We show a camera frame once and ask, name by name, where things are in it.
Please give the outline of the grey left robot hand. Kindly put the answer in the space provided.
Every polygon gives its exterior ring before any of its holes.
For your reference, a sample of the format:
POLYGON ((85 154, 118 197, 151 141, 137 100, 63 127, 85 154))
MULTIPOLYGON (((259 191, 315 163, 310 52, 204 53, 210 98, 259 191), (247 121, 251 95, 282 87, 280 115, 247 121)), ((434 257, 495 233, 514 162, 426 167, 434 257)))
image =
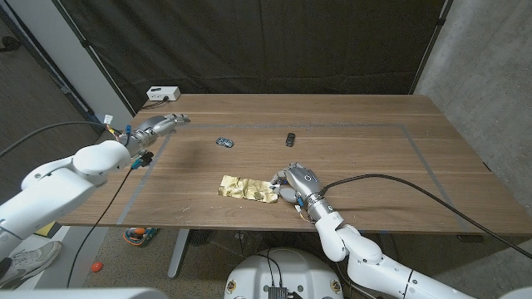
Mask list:
POLYGON ((129 134, 121 134, 118 141, 134 158, 154 144, 159 137, 164 137, 177 126, 186 125, 189 122, 190 118, 185 114, 156 115, 141 123, 129 134))

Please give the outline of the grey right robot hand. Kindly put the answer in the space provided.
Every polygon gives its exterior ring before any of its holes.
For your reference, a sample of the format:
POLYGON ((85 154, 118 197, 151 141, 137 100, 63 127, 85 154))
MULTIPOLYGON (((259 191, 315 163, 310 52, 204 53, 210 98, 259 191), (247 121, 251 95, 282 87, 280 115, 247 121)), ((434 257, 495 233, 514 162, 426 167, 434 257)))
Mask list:
POLYGON ((291 163, 278 171, 270 181, 272 191, 289 203, 312 206, 328 206, 328 201, 320 194, 322 185, 315 173, 300 163, 291 163))

